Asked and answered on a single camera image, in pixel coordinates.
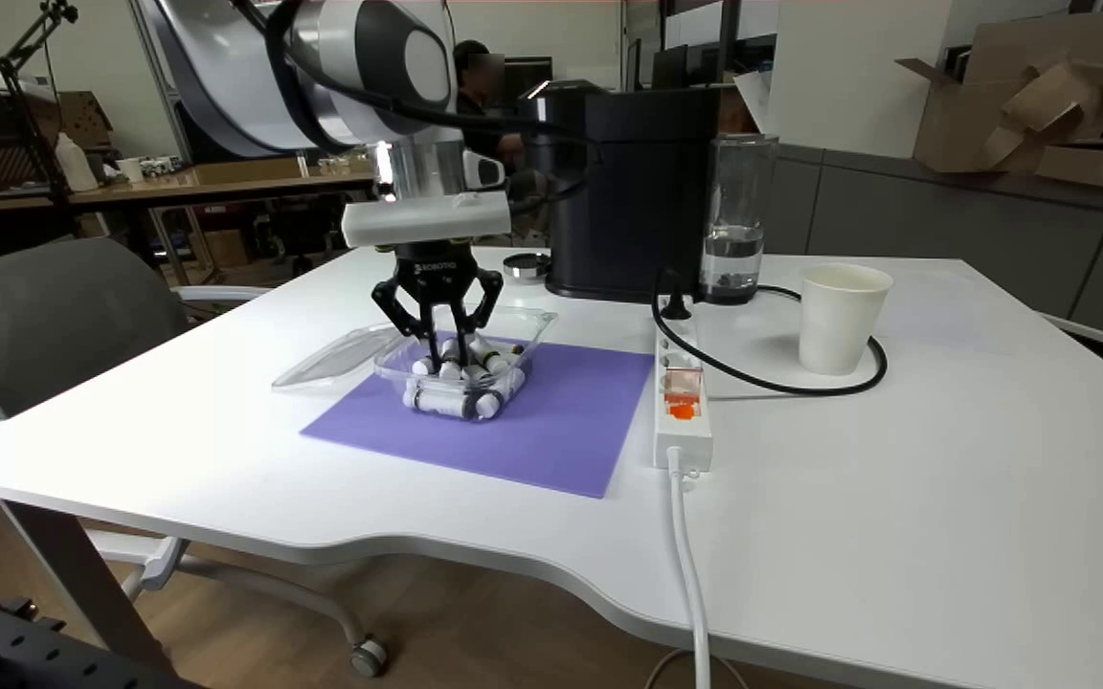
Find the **white cup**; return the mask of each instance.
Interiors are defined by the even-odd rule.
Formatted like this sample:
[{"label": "white cup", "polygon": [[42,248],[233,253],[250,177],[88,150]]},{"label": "white cup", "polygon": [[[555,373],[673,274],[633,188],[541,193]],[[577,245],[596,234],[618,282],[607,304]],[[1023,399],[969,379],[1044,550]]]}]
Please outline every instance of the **white cup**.
[{"label": "white cup", "polygon": [[121,156],[118,174],[132,180],[132,188],[141,184],[141,163],[139,156]]},{"label": "white cup", "polygon": [[798,355],[825,376],[858,368],[886,312],[891,276],[864,265],[816,265],[804,274],[804,328]]}]

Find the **white cable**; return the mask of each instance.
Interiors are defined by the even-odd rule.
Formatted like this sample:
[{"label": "white cable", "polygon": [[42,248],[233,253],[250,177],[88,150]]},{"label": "white cable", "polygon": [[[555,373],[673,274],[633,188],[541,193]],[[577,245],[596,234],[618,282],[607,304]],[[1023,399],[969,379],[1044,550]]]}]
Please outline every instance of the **white cable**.
[{"label": "white cable", "polygon": [[667,447],[667,489],[672,489],[672,536],[673,536],[673,563],[678,563],[678,584],[688,601],[688,619],[693,619],[693,665],[696,665],[696,689],[714,689],[714,659],[710,659],[710,624],[705,624],[705,601],[702,601],[702,584],[696,584],[696,563],[688,548],[688,530],[687,530],[687,508],[682,508],[682,474],[678,474],[678,447]]}]

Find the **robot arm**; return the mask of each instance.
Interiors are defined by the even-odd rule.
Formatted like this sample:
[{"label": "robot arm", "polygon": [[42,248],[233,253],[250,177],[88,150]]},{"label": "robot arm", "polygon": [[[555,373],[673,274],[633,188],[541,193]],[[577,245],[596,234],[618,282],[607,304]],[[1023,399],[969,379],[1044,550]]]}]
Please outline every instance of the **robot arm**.
[{"label": "robot arm", "polygon": [[502,276],[479,274],[465,240],[511,234],[511,202],[481,188],[502,180],[502,165],[435,127],[435,117],[456,111],[446,0],[139,0],[139,11],[179,104],[222,150],[372,147],[378,202],[349,202],[344,237],[396,245],[398,270],[377,304],[398,334],[430,340],[432,373],[432,307],[450,307],[453,351],[467,355],[465,340],[485,326]]}]

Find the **gray chair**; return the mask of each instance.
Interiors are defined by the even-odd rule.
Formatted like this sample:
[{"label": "gray chair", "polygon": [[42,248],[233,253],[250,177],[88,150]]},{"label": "gray chair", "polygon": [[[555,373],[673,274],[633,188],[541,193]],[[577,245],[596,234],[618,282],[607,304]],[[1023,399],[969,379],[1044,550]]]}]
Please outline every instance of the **gray chair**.
[{"label": "gray chair", "polygon": [[[167,293],[133,253],[115,240],[56,240],[0,258],[0,420],[92,379],[132,355],[179,337],[187,304],[241,304],[258,289]],[[175,570],[250,587],[293,605],[333,615],[359,673],[378,673],[388,656],[356,632],[356,619],[322,587],[285,584],[258,570],[187,556],[175,536],[88,533],[110,563],[139,567],[121,591],[161,591]]]}]

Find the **floor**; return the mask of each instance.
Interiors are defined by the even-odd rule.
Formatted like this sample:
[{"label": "floor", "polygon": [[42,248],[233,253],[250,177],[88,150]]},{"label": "floor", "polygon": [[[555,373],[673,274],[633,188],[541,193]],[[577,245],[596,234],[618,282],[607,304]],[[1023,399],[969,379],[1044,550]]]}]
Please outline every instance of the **floor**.
[{"label": "floor", "polygon": [[[667,647],[633,640],[577,598],[515,573],[432,561],[372,561],[333,587],[398,656],[384,679],[356,679],[340,632],[295,605],[233,587],[171,580],[139,601],[175,669],[225,689],[641,689]],[[96,635],[53,593],[42,567],[0,519],[0,601],[31,598],[69,635]],[[825,683],[738,665],[753,689],[825,689]],[[673,663],[656,689],[688,689]]]}]

